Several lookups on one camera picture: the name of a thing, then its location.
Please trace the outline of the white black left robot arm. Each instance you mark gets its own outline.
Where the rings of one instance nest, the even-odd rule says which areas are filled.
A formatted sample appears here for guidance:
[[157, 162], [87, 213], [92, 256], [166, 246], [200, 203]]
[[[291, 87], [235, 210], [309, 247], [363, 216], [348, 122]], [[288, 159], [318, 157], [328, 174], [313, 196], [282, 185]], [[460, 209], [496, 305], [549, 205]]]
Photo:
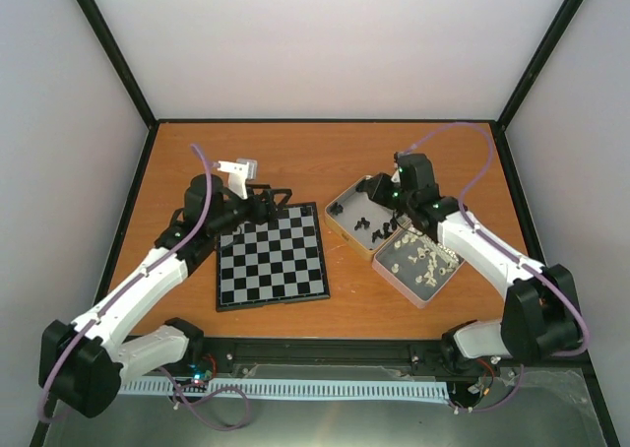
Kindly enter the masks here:
[[40, 345], [38, 383], [87, 418], [103, 413], [122, 385], [163, 365], [198, 368], [205, 358], [204, 333], [180, 318], [135, 340], [136, 324], [217, 249], [220, 237], [242, 224], [274, 221], [289, 201], [289, 188], [249, 184], [243, 195], [215, 174], [191, 179], [181, 208], [148, 255], [116, 289], [65, 324], [51, 322]]

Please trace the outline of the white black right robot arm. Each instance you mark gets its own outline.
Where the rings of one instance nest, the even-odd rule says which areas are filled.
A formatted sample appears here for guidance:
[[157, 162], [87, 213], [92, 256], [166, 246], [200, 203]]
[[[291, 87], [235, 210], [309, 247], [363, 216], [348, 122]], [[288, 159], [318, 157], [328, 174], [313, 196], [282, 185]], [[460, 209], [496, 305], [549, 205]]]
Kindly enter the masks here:
[[523, 365], [584, 353], [590, 332], [576, 303], [571, 272], [517, 251], [488, 230], [462, 200], [444, 196], [424, 154], [397, 154], [393, 174], [378, 173], [356, 189], [377, 205], [407, 216], [433, 242], [454, 251], [497, 290], [497, 321], [470, 322], [443, 337], [445, 356], [511, 358]]

